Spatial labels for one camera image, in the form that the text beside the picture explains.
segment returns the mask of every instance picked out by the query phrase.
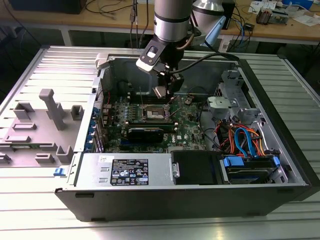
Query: motherboard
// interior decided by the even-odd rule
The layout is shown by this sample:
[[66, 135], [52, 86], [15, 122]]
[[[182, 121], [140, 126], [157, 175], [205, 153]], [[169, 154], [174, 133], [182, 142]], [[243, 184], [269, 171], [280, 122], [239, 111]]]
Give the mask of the motherboard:
[[175, 96], [167, 103], [118, 98], [103, 107], [105, 153], [170, 153], [205, 150], [198, 126], [199, 103]]

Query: white label sticker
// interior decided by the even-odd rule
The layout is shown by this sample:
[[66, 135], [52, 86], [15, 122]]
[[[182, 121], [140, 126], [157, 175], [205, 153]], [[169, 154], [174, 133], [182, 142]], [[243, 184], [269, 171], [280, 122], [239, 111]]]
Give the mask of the white label sticker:
[[109, 162], [112, 162], [114, 158], [115, 158], [114, 156], [100, 155], [99, 163], [109, 163]]

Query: desk leg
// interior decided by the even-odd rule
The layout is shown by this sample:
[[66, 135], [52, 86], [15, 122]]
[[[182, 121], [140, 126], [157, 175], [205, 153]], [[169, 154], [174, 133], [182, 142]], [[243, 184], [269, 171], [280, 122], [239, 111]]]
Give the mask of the desk leg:
[[222, 40], [219, 47], [219, 52], [226, 53], [230, 44], [230, 41], [234, 39], [233, 35], [222, 35]]
[[68, 28], [67, 27], [62, 27], [60, 29], [60, 31], [61, 31], [61, 35], [62, 35], [62, 38], [63, 38], [64, 45], [65, 46], [73, 46], [73, 42], [72, 42], [71, 35], [69, 33]]

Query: blue latch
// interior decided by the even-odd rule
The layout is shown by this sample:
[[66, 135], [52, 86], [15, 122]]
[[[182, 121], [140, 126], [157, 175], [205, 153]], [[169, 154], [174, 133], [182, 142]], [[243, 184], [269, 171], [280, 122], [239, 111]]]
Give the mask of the blue latch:
[[95, 129], [92, 127], [88, 127], [88, 133], [93, 134], [95, 132]]
[[244, 161], [240, 156], [227, 156], [223, 159], [225, 167], [229, 166], [244, 166]]
[[65, 169], [62, 167], [57, 167], [53, 173], [53, 176], [57, 177], [57, 176], [65, 176]]
[[86, 140], [87, 140], [87, 141], [91, 141], [93, 138], [94, 138], [94, 137], [93, 137], [92, 135], [87, 135], [87, 136], [86, 136]]
[[278, 158], [277, 156], [274, 156], [274, 157], [273, 157], [273, 161], [274, 161], [274, 163], [275, 163], [275, 165], [276, 165], [277, 167], [280, 166], [280, 160], [279, 160], [279, 158]]
[[84, 147], [85, 147], [85, 148], [88, 148], [88, 149], [92, 149], [92, 143], [86, 142], [86, 143], [84, 144]]
[[99, 113], [100, 113], [100, 110], [97, 107], [93, 107], [92, 114], [93, 115], [99, 115]]
[[96, 122], [95, 122], [95, 120], [90, 120], [90, 127], [94, 127], [95, 125], [96, 125]]

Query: blue cable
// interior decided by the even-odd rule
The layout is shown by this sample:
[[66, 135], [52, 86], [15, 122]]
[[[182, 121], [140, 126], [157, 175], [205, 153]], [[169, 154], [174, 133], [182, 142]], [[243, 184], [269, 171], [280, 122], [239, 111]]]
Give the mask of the blue cable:
[[245, 157], [248, 157], [246, 151], [243, 150], [243, 149], [241, 148], [240, 144], [239, 144], [238, 134], [239, 134], [239, 132], [240, 132], [241, 130], [244, 131], [245, 136], [246, 136], [246, 138], [247, 138], [248, 147], [249, 147], [249, 151], [250, 151], [251, 156], [253, 156], [253, 157], [257, 156], [256, 150], [255, 150], [255, 148], [252, 146], [252, 143], [251, 143], [250, 133], [249, 133], [246, 129], [244, 129], [243, 127], [239, 127], [239, 128], [235, 131], [235, 133], [234, 133], [234, 142], [235, 142], [236, 147], [240, 150], [240, 152], [243, 153], [243, 155], [244, 155]]
[[244, 38], [245, 38], [245, 30], [244, 30], [244, 27], [242, 26], [240, 21], [238, 21], [237, 19], [234, 19], [234, 18], [232, 18], [232, 20], [235, 21], [237, 24], [239, 24], [239, 26], [241, 28], [242, 37], [241, 37], [241, 41], [240, 41], [240, 44], [239, 44], [239, 46], [240, 46], [243, 43]]

